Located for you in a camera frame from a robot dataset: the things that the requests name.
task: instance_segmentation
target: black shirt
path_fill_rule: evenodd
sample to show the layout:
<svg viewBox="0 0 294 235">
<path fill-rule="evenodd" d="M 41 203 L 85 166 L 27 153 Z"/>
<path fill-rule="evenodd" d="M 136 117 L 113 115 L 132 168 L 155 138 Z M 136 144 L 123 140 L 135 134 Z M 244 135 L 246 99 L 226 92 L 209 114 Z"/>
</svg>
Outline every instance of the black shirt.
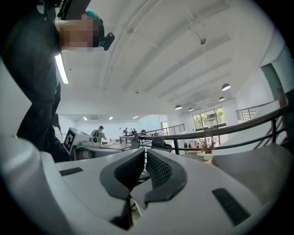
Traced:
<svg viewBox="0 0 294 235">
<path fill-rule="evenodd" d="M 7 69 L 32 102 L 17 135 L 50 153 L 56 162 L 69 160 L 52 127 L 60 101 L 54 56 L 60 52 L 55 23 L 44 22 L 44 15 L 35 8 L 13 27 L 2 53 Z"/>
</svg>

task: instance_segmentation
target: black textured strip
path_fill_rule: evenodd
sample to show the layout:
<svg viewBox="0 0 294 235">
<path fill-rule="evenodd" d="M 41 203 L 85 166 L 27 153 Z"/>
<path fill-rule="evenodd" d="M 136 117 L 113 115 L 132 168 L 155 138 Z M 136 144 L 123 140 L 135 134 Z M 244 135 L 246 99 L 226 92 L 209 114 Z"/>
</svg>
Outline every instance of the black textured strip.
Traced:
<svg viewBox="0 0 294 235">
<path fill-rule="evenodd" d="M 225 210 L 234 226 L 246 220 L 250 214 L 236 201 L 235 198 L 225 189 L 216 189 L 212 193 Z"/>
<path fill-rule="evenodd" d="M 77 168 L 62 170 L 59 173 L 61 174 L 61 176 L 66 176 L 66 175 L 74 174 L 74 173 L 81 172 L 81 171 L 83 171 L 83 169 L 80 167 L 77 167 Z"/>
</svg>

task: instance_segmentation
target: vase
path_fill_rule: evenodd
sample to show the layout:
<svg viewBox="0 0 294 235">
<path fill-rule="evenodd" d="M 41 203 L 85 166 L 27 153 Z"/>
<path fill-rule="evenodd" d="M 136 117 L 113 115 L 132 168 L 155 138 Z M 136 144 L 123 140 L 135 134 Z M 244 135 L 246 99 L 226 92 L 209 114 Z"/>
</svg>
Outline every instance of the vase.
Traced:
<svg viewBox="0 0 294 235">
<path fill-rule="evenodd" d="M 205 161 L 209 161 L 213 158 L 213 154 L 212 153 L 204 153 L 204 160 Z"/>
</svg>

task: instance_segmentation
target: potted plant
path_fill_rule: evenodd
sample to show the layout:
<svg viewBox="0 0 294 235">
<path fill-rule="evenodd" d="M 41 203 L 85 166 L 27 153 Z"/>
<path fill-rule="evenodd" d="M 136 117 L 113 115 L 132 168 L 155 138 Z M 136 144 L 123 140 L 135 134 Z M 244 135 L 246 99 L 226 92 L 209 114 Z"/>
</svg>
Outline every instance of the potted plant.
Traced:
<svg viewBox="0 0 294 235">
<path fill-rule="evenodd" d="M 215 149 L 217 137 L 205 137 L 198 140 L 200 149 L 204 152 L 204 160 L 211 160 L 212 151 Z"/>
</svg>

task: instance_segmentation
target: person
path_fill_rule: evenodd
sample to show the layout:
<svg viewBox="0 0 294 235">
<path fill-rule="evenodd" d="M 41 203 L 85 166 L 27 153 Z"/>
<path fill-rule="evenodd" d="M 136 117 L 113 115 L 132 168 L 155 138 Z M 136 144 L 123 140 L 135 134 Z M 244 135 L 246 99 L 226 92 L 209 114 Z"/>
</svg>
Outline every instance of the person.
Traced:
<svg viewBox="0 0 294 235">
<path fill-rule="evenodd" d="M 107 138 L 105 137 L 105 134 L 102 132 L 104 129 L 103 126 L 100 126 L 98 130 L 93 130 L 92 133 L 91 133 L 91 136 L 96 136 L 98 137 L 98 145 L 100 146 L 101 145 L 101 139 L 105 139 L 107 140 Z"/>
<path fill-rule="evenodd" d="M 128 135 L 128 128 L 127 128 L 127 127 L 124 129 L 124 131 L 123 131 L 123 135 L 124 135 L 124 136 L 127 136 L 127 135 Z"/>
<path fill-rule="evenodd" d="M 63 137 L 62 137 L 62 134 L 61 134 L 61 127 L 59 125 L 59 118 L 58 118 L 58 114 L 57 113 L 54 114 L 53 128 L 54 128 L 54 131 L 55 131 L 56 138 L 58 138 L 58 140 L 61 143 L 63 143 Z"/>
<path fill-rule="evenodd" d="M 55 8 L 48 9 L 48 15 L 55 19 Z M 32 102 L 17 136 L 50 153 L 55 162 L 69 161 L 69 156 L 52 125 L 60 101 L 54 57 L 62 50 L 99 46 L 104 36 L 100 24 L 91 10 L 81 20 L 45 21 L 44 8 L 35 6 L 17 21 L 1 48 L 6 68 Z"/>
</svg>

